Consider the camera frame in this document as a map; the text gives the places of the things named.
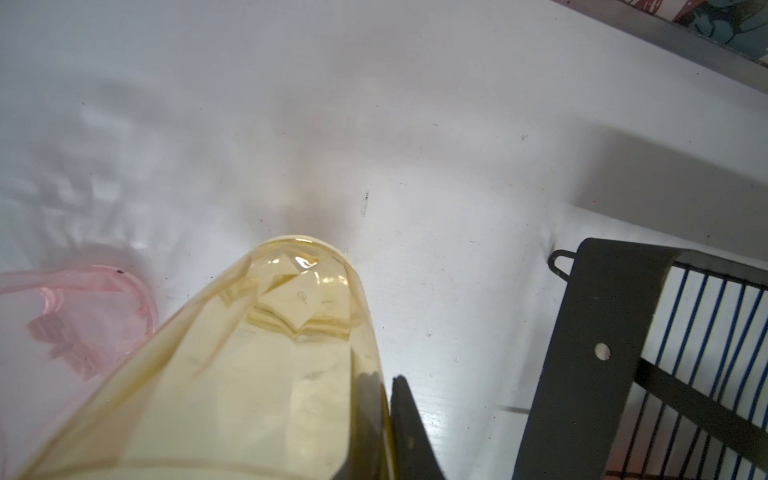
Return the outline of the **pink plastic cup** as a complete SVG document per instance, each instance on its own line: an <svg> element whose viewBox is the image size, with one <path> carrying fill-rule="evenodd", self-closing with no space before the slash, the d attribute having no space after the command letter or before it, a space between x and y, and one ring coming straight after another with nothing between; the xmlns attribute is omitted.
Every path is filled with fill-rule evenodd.
<svg viewBox="0 0 768 480"><path fill-rule="evenodd" d="M52 424L88 397L157 327L147 287L95 265L1 276L1 429Z"/></svg>

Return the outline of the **black wire dish rack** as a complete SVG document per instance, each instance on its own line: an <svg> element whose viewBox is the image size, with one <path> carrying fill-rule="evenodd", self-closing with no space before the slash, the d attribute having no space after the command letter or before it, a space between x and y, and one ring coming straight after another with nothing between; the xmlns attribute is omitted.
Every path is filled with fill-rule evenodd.
<svg viewBox="0 0 768 480"><path fill-rule="evenodd" d="M766 477L764 269L595 238L548 266L566 289L515 478Z"/></svg>

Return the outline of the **yellow plastic cup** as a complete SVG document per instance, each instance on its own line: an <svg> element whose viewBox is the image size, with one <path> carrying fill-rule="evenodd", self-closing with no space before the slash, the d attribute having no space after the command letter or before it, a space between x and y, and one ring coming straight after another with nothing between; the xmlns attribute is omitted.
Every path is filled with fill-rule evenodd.
<svg viewBox="0 0 768 480"><path fill-rule="evenodd" d="M392 479L373 322L337 248L269 240L191 298L22 479Z"/></svg>

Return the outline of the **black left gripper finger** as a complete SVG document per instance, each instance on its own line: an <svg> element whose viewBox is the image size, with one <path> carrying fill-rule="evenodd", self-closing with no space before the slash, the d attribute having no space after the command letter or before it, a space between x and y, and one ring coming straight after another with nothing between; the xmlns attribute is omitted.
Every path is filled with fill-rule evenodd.
<svg viewBox="0 0 768 480"><path fill-rule="evenodd" d="M390 418L397 477L402 480L445 480L404 376L393 379Z"/></svg>

